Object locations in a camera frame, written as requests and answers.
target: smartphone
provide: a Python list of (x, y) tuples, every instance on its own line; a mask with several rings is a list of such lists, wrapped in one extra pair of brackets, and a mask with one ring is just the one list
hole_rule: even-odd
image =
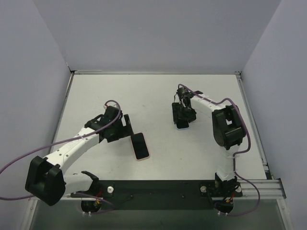
[(131, 141), (137, 161), (149, 158), (149, 152), (146, 146), (143, 133), (137, 133), (132, 135)]
[(188, 121), (178, 121), (176, 123), (176, 127), (178, 130), (187, 129), (189, 127)]

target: purple cable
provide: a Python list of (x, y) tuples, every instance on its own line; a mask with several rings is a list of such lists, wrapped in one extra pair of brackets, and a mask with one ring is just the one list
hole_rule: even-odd
[(233, 154), (233, 157), (234, 157), (234, 160), (233, 160), (233, 161), (234, 161), (234, 172), (235, 172), (235, 175), (236, 175), (237, 177), (239, 177), (240, 179), (242, 179), (242, 180), (246, 181), (247, 183), (251, 184), (251, 185), (256, 189), (256, 191), (257, 191), (257, 193), (258, 193), (258, 200), (257, 200), (257, 204), (256, 204), (251, 210), (246, 211), (246, 212), (242, 212), (242, 213), (227, 214), (227, 216), (238, 217), (238, 216), (242, 216), (242, 215), (245, 215), (245, 214), (248, 214), (248, 213), (250, 213), (250, 212), (255, 211), (255, 210), (258, 208), (259, 204), (260, 204), (260, 192), (259, 192), (259, 189), (258, 189), (251, 181), (249, 181), (249, 180), (243, 178), (242, 176), (240, 176), (240, 175), (236, 172), (236, 158), (235, 158), (235, 156), (236, 156), (237, 154), (241, 154), (241, 153), (246, 153), (246, 152), (248, 152), (248, 151), (250, 150), (250, 147), (251, 147), (250, 135), (249, 135), (248, 129), (247, 129), (246, 125), (245, 125), (245, 122), (244, 122), (244, 120), (243, 120), (243, 118), (242, 118), (242, 115), (241, 115), (241, 113), (240, 113), (238, 107), (237, 107), (236, 104), (233, 102), (233, 100), (231, 100), (231, 99), (228, 98), (228, 97), (222, 99), (220, 102), (214, 102), (214, 101), (209, 100), (209, 99), (206, 98), (206, 97), (201, 97), (200, 95), (198, 95), (197, 93), (195, 93), (194, 91), (192, 91), (191, 89), (189, 89), (187, 86), (185, 86), (185, 85), (183, 85), (183, 84), (179, 84), (179, 85), (178, 85), (178, 88), (180, 88), (180, 87), (183, 87), (183, 88), (187, 89), (188, 91), (190, 91), (190, 92), (191, 92), (192, 94), (194, 94), (195, 96), (197, 96), (197, 97), (199, 97), (199, 98), (201, 98), (201, 99), (204, 99), (205, 101), (208, 101), (208, 102), (210, 102), (210, 103), (212, 103), (212, 104), (214, 104), (214, 105), (219, 105), (219, 104), (222, 104), (222, 103), (225, 102), (225, 101), (229, 101), (230, 104), (234, 107), (234, 109), (235, 109), (235, 111), (237, 112), (237, 114), (238, 114), (238, 116), (239, 116), (239, 119), (240, 119), (240, 121), (241, 121), (241, 123), (242, 123), (242, 126), (243, 126), (243, 128), (244, 128), (244, 131), (245, 131), (245, 133), (246, 133), (246, 136), (247, 136), (247, 138), (248, 138), (248, 147), (247, 147), (247, 149), (246, 149), (246, 150), (243, 150), (243, 151), (235, 152), (235, 153)]
[(102, 201), (102, 202), (104, 202), (104, 203), (106, 203), (106, 204), (108, 204), (108, 205), (111, 205), (111, 206), (113, 207), (113, 208), (111, 208), (111, 209), (105, 209), (105, 210), (101, 210), (101, 211), (98, 211), (98, 212), (93, 212), (93, 213), (91, 213), (91, 214), (93, 214), (93, 215), (102, 214), (102, 213), (106, 213), (106, 212), (110, 212), (110, 211), (113, 211), (113, 210), (115, 209), (115, 206), (114, 206), (111, 202), (109, 202), (109, 201), (107, 201), (107, 200), (104, 200), (104, 199), (102, 199), (102, 198), (100, 198), (100, 197), (96, 197), (96, 196), (88, 195), (88, 194), (84, 194), (84, 193), (76, 193), (76, 194), (78, 194), (78, 195), (80, 195), (80, 196), (85, 196), (85, 197), (94, 198), (94, 199), (96, 199), (96, 200), (100, 200), (100, 201)]
[[(50, 144), (50, 145), (46, 145), (46, 146), (37, 148), (37, 149), (35, 149), (35, 150), (32, 150), (32, 151), (30, 151), (30, 152), (28, 152), (28, 153), (26, 153), (26, 154), (24, 154), (24, 155), (22, 155), (22, 156), (20, 156), (20, 157), (17, 157), (16, 159), (14, 159), (14, 160), (12, 160), (11, 162), (9, 162), (8, 164), (6, 164), (2, 169), (0, 169), (0, 174), (3, 173), (4, 170), (6, 170), (9, 166), (11, 166), (12, 164), (14, 164), (15, 162), (17, 162), (17, 161), (21, 160), (22, 158), (27, 157), (27, 156), (29, 156), (29, 155), (35, 153), (35, 152), (38, 152), (38, 151), (40, 151), (40, 150), (44, 150), (44, 149), (47, 149), (47, 148), (50, 148), (50, 147), (52, 147), (52, 146), (59, 145), (59, 144), (65, 143), (65, 142), (69, 142), (69, 141), (73, 141), (73, 140), (78, 140), (78, 139), (81, 139), (81, 138), (85, 138), (85, 137), (91, 136), (91, 135), (93, 135), (93, 134), (95, 134), (95, 133), (98, 133), (98, 132), (100, 132), (101, 130), (103, 130), (103, 129), (105, 129), (105, 128), (108, 128), (111, 124), (113, 124), (115, 121), (117, 121), (117, 119), (119, 118), (120, 113), (121, 113), (120, 105), (119, 105), (116, 101), (114, 101), (114, 100), (108, 100), (108, 101), (106, 101), (105, 105), (107, 105), (109, 102), (114, 102), (114, 103), (117, 105), (117, 107), (118, 107), (118, 109), (119, 109), (119, 112), (118, 112), (118, 114), (116, 115), (116, 117), (114, 118), (114, 120), (112, 120), (112, 121), (111, 121), (110, 123), (108, 123), (107, 125), (101, 127), (100, 129), (98, 129), (98, 130), (96, 130), (96, 131), (93, 131), (93, 132), (91, 132), (91, 133), (89, 133), (89, 134), (83, 135), (82, 137), (80, 136), (80, 137), (70, 138), (70, 139), (66, 139), (66, 140), (61, 140), (61, 141), (58, 141), (58, 142), (54, 142), (54, 143), (52, 143), (52, 144)], [(34, 197), (34, 195), (26, 195), (26, 196), (21, 196), (21, 197), (16, 197), (16, 198), (7, 198), (7, 197), (1, 197), (1, 196), (0, 196), (0, 200), (7, 200), (7, 201), (11, 201), (11, 200), (22, 200), (22, 199), (28, 199), (28, 198), (31, 198), (31, 197)]]

